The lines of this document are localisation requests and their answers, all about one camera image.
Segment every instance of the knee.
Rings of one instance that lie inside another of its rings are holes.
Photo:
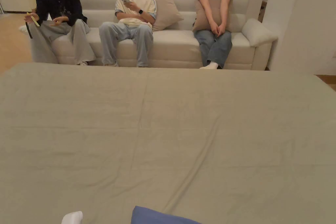
[[[219,39],[223,43],[232,43],[232,34],[229,31],[225,31],[224,34]]]
[[[76,22],[74,23],[75,28],[82,28],[84,27],[84,21],[81,19],[77,19]]]
[[[153,35],[152,29],[149,25],[140,25],[138,27],[138,33],[145,37],[151,37]]]
[[[35,25],[35,23],[28,24],[28,27],[29,27],[30,32],[34,32],[37,30],[37,26]]]
[[[207,45],[209,47],[215,43],[215,40],[211,36],[197,36],[197,40],[200,45]]]
[[[106,31],[109,30],[109,28],[111,27],[111,22],[104,22],[101,24],[101,26],[99,27],[99,33],[105,33]]]

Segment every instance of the wooden floor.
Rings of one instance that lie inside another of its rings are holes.
[[[0,74],[20,62],[31,62],[29,37],[18,30],[24,14],[0,15]],[[336,91],[336,76],[319,75]]]

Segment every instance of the bed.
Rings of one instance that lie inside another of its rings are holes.
[[[336,93],[315,76],[19,64],[0,138],[1,223],[335,223]]]

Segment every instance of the gray pants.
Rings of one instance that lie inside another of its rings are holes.
[[[40,27],[34,23],[29,24],[31,32],[31,55],[34,62],[55,63],[57,64],[56,55],[52,49],[52,42],[57,38],[67,35],[70,37],[74,46],[74,61],[78,65],[82,61],[92,61],[96,59],[90,44],[86,39],[86,34],[90,28],[78,19],[73,27],[67,23],[59,26],[50,26],[54,22],[44,21]]]
[[[131,39],[137,46],[137,66],[148,66],[148,55],[153,45],[153,32],[148,25],[129,27],[123,23],[104,22],[99,27],[103,46],[103,64],[115,64],[117,43]]]
[[[232,48],[232,36],[229,31],[225,31],[219,38],[212,31],[201,30],[194,33],[199,42],[199,48],[202,54],[203,66],[215,62],[220,68],[224,68],[225,61]]]

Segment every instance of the black cardigan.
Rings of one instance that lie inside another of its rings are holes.
[[[67,22],[69,26],[73,26],[77,19],[82,19],[85,23],[87,18],[83,16],[82,4],[80,0],[36,0],[36,14],[39,15],[38,23],[41,25],[44,20],[47,20],[48,14],[51,18],[57,18],[60,16],[59,3],[64,4],[64,7],[71,14],[66,15],[69,18]]]

